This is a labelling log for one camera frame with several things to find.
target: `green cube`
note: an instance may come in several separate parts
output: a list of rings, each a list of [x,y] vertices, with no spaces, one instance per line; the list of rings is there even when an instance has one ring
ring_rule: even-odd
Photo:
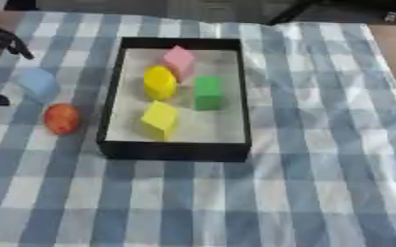
[[[196,77],[193,94],[197,110],[216,110],[222,106],[222,87],[217,77]]]

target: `table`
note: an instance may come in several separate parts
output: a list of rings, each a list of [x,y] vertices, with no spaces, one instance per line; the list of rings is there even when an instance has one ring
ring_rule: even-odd
[[[36,59],[0,59],[0,245],[396,246],[396,81],[366,25],[28,13],[16,31]],[[246,162],[99,155],[123,36],[241,38]],[[55,73],[79,131],[46,131],[45,107],[9,83],[28,67]]]

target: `yellow block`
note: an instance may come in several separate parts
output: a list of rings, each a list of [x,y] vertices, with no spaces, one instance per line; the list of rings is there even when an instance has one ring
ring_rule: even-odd
[[[154,101],[141,118],[143,131],[159,140],[167,141],[173,133],[178,118],[178,110],[167,103]]]
[[[144,73],[144,91],[151,100],[165,100],[177,90],[177,79],[164,66],[153,66]]]

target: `apple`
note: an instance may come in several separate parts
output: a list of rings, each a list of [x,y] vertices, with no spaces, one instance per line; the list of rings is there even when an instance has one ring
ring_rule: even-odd
[[[43,122],[54,134],[70,134],[78,128],[79,112],[68,103],[53,104],[44,112]]]

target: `cube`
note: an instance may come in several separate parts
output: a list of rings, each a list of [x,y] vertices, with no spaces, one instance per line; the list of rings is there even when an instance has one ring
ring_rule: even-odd
[[[193,54],[178,45],[165,53],[162,58],[162,64],[171,69],[179,83],[192,74],[194,62]]]
[[[141,118],[142,130],[146,135],[167,141],[177,126],[178,110],[167,103],[154,101]]]
[[[54,75],[43,69],[21,69],[15,82],[26,96],[40,103],[49,103],[60,93],[60,86]]]
[[[197,110],[216,110],[222,106],[224,98],[217,77],[197,77],[193,89]]]
[[[151,100],[165,100],[177,91],[176,77],[164,66],[148,68],[144,73],[144,92]]]

